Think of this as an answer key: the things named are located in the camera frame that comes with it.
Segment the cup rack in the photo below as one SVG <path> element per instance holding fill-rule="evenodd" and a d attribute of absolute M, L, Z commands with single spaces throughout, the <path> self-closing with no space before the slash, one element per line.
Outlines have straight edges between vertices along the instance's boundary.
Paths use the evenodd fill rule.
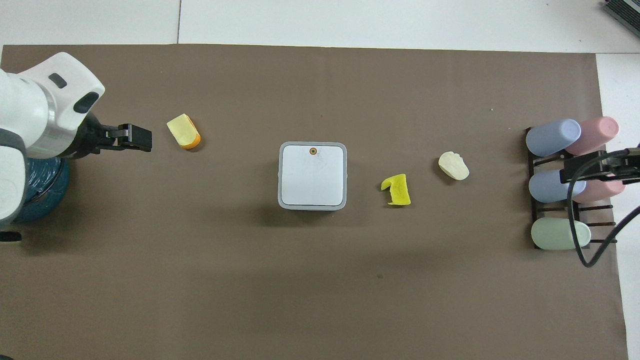
<path fill-rule="evenodd" d="M 529 132 L 529 130 L 531 130 L 531 127 L 528 127 L 525 130 L 525 134 Z M 561 150 L 555 154 L 551 154 L 549 156 L 537 156 L 534 155 L 531 151 L 529 151 L 529 149 L 527 148 L 527 163 L 529 166 L 529 179 L 533 176 L 536 167 L 546 164 L 546 163 L 551 163 L 553 161 L 564 161 L 565 159 L 570 159 L 572 158 L 573 155 Z M 537 219 L 544 217 L 545 213 L 551 212 L 551 211 L 564 211 L 566 213 L 567 208 L 566 205 L 564 206 L 554 206 L 554 207 L 546 207 L 546 205 L 540 201 L 537 201 L 536 199 L 534 199 L 533 196 L 530 196 L 531 198 L 531 221 L 532 223 L 535 222 Z M 598 211 L 598 210 L 605 210 L 605 209 L 612 209 L 613 205 L 598 205 L 598 206 L 584 206 L 583 204 L 580 204 L 578 202 L 573 201 L 572 202 L 572 206 L 573 206 L 573 219 L 576 221 L 580 221 L 580 214 L 585 212 L 585 211 Z M 585 225 L 587 225 L 588 227 L 600 227 L 600 226 L 615 226 L 616 223 L 615 222 L 592 222 L 592 223 L 585 223 Z M 604 241 L 604 239 L 591 239 L 591 241 L 589 241 L 589 244 L 592 243 L 602 243 Z M 618 241 L 614 238 L 612 243 L 617 243 Z M 589 248 L 589 244 L 583 246 L 583 249 L 588 249 Z"/>

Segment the brown mat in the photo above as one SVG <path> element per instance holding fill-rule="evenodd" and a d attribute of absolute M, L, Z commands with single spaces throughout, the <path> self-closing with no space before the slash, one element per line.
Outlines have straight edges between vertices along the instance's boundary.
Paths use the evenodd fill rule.
<path fill-rule="evenodd" d="M 103 124 L 151 153 L 76 161 L 60 207 L 0 249 L 16 359 L 626 359 L 615 246 L 593 269 L 533 249 L 527 126 L 601 115 L 592 54 L 233 45 L 67 51 Z M 204 138 L 180 149 L 165 123 Z M 278 207 L 278 148 L 342 142 L 343 210 Z M 445 151 L 470 168 L 454 182 Z M 380 182 L 407 173 L 413 203 Z"/>

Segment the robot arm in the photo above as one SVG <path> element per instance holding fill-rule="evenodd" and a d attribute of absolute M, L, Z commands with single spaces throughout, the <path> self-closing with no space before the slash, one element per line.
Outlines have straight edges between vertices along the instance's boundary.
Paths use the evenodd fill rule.
<path fill-rule="evenodd" d="M 589 166 L 577 180 L 622 180 L 624 184 L 640 181 L 640 144 L 638 144 L 638 147 L 631 147 L 624 151 L 607 153 L 601 150 L 567 159 L 564 161 L 564 168 L 560 170 L 561 182 L 569 183 L 581 166 L 596 158 L 601 160 Z"/>
<path fill-rule="evenodd" d="M 0 229 L 18 215 L 27 181 L 26 150 L 22 138 L 0 129 Z"/>
<path fill-rule="evenodd" d="M 104 126 L 90 112 L 104 86 L 80 61 L 58 53 L 21 72 L 0 70 L 0 229 L 24 202 L 26 157 L 82 158 L 100 150 L 151 151 L 151 132 Z"/>

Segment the yellow crumpled fabric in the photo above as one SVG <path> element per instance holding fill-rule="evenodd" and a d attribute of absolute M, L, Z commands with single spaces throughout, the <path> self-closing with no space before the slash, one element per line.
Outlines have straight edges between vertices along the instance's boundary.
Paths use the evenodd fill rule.
<path fill-rule="evenodd" d="M 389 187 L 389 192 L 391 193 L 391 202 L 388 202 L 389 205 L 411 204 L 409 188 L 406 185 L 406 174 L 398 174 L 386 178 L 380 186 L 380 191 Z"/>

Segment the white tile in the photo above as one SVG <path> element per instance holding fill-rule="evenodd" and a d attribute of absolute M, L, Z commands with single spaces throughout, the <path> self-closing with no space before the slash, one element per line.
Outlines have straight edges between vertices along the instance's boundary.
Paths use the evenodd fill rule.
<path fill-rule="evenodd" d="M 172 44 L 180 0 L 1 0 L 5 44 Z"/>
<path fill-rule="evenodd" d="M 638 53 L 596 0 L 182 0 L 180 43 Z"/>
<path fill-rule="evenodd" d="M 636 147 L 640 142 L 640 54 L 598 54 L 596 60 L 602 113 L 620 123 L 620 134 L 607 144 L 607 150 Z M 619 222 L 640 205 L 640 183 L 627 185 L 623 193 L 611 198 L 611 203 L 614 219 Z M 616 238 L 629 359 L 639 360 L 640 217 L 629 223 Z"/>

